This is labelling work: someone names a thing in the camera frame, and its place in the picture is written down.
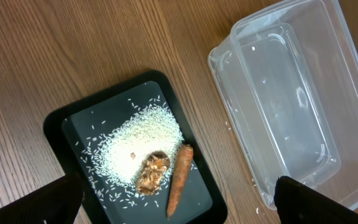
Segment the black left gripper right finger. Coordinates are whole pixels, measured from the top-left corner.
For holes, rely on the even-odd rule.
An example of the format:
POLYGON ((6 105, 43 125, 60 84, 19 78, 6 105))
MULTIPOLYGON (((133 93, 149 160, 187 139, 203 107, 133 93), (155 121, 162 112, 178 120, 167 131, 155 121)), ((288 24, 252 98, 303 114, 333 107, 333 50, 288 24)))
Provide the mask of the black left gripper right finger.
POLYGON ((282 224, 358 224, 358 213, 288 176, 278 178, 274 203, 282 224))

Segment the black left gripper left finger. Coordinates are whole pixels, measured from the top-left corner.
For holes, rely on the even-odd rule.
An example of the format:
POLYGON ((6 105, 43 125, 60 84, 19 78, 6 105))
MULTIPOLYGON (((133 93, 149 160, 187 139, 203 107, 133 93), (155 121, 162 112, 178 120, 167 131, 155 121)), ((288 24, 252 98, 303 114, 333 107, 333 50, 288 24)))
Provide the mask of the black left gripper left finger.
POLYGON ((0 208, 4 223, 73 223, 83 199, 77 175, 65 175, 0 208))

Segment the brown walnut food scrap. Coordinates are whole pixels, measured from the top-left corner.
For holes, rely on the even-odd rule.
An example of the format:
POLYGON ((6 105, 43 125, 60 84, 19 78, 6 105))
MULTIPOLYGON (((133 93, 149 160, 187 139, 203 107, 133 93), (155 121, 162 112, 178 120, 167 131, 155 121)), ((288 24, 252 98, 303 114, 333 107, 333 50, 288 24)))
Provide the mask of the brown walnut food scrap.
POLYGON ((135 183, 141 195, 155 195, 160 189, 164 173, 170 168, 170 159, 162 151, 156 151, 145 160, 139 178, 135 183))

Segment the orange carrot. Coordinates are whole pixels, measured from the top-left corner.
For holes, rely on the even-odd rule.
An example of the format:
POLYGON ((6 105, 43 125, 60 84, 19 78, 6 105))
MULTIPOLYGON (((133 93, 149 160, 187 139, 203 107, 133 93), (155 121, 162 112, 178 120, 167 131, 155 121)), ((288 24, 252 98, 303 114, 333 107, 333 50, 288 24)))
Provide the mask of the orange carrot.
POLYGON ((188 173, 191 169, 193 160, 193 148, 190 145, 182 145, 177 152, 175 166, 173 170, 172 184, 170 187, 170 195, 166 209, 167 218, 170 219, 175 213, 180 201, 188 173))

